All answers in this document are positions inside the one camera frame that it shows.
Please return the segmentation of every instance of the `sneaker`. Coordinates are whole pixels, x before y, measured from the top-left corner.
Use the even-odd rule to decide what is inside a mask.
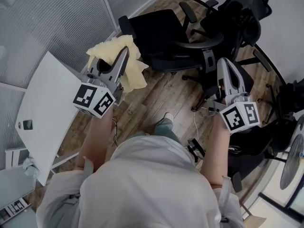
[[[173,116],[170,112],[167,112],[167,113],[163,116],[163,118],[164,118],[164,119],[167,118],[167,119],[169,119],[171,122],[173,122],[173,120],[174,120],[174,116]]]

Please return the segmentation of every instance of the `yellow cloth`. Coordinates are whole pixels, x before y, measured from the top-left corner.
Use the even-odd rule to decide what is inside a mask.
[[[142,71],[148,67],[141,61],[138,61],[141,54],[138,47],[133,42],[132,36],[113,37],[110,41],[102,42],[86,52],[90,55],[88,68],[91,67],[93,59],[103,59],[109,65],[112,65],[118,53],[127,46],[129,48],[129,60],[120,82],[123,86],[123,92],[128,93],[134,89],[141,89],[147,86]]]

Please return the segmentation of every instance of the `jeans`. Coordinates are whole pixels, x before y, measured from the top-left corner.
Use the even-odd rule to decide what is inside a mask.
[[[156,124],[153,135],[165,136],[165,137],[171,138],[174,141],[180,143],[178,137],[174,134],[174,132],[172,132],[172,129],[173,129],[173,122],[171,120],[169,120],[168,118],[164,118]],[[130,138],[137,137],[137,136],[145,136],[145,135],[146,135],[146,133],[144,131],[140,131],[140,132],[132,135]]]

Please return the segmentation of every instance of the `floor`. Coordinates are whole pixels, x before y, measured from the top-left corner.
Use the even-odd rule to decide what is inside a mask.
[[[156,10],[172,9],[179,20],[183,22],[184,14],[179,7],[179,2],[187,2],[195,11],[198,21],[206,15],[206,8],[192,0],[158,0],[152,6],[147,8],[143,13],[149,13]],[[190,24],[190,29],[199,29],[199,23]],[[200,35],[196,34],[188,37],[191,41],[202,39]],[[251,58],[254,48],[242,48],[238,54],[237,61]],[[266,72],[260,64],[253,64],[245,66],[246,71],[254,79],[255,83],[252,89],[253,99],[258,98],[270,99],[269,89],[266,84],[270,84],[274,89],[281,85],[280,80],[275,72]],[[196,70],[187,70],[178,72],[175,75],[171,73],[160,73],[151,70],[150,68],[144,71],[144,78],[147,86],[143,89],[134,90],[125,95],[125,99],[121,102],[119,107],[114,109],[114,116],[117,117],[118,132],[117,142],[122,143],[132,134],[139,130],[151,131],[152,126],[162,119],[166,112],[171,112],[174,115],[173,131],[179,137],[182,144],[186,145],[190,138],[198,138],[199,143],[203,148],[206,148],[206,143],[212,129],[212,117],[207,116],[207,111],[201,109],[199,112],[193,114],[191,107],[198,101],[202,94],[201,86],[193,81],[183,81],[181,76],[187,74],[195,76]],[[259,116],[261,121],[266,119],[270,112],[270,106],[261,102],[258,103]],[[79,113],[71,125],[66,137],[59,150],[59,155],[80,148],[82,142],[88,131],[90,116]],[[194,120],[198,127],[198,133],[195,127]],[[106,160],[109,160],[116,145],[113,142],[115,134],[114,124],[112,126],[111,140],[107,152]],[[55,171],[68,171],[74,167],[74,160],[69,161],[59,166]],[[237,195],[242,200],[250,191],[251,187],[256,183],[264,168],[258,167],[247,178],[243,180],[243,190]],[[41,203],[45,188],[37,184],[36,190],[28,197],[28,201],[33,204],[36,209]]]

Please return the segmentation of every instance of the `white shirt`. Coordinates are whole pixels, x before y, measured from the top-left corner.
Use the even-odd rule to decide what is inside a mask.
[[[53,176],[37,210],[39,227],[53,212],[53,200],[79,191],[79,228],[219,227],[220,190],[212,190],[192,156],[172,139],[131,138],[84,182],[82,173]],[[238,198],[229,200],[231,215],[243,227]]]

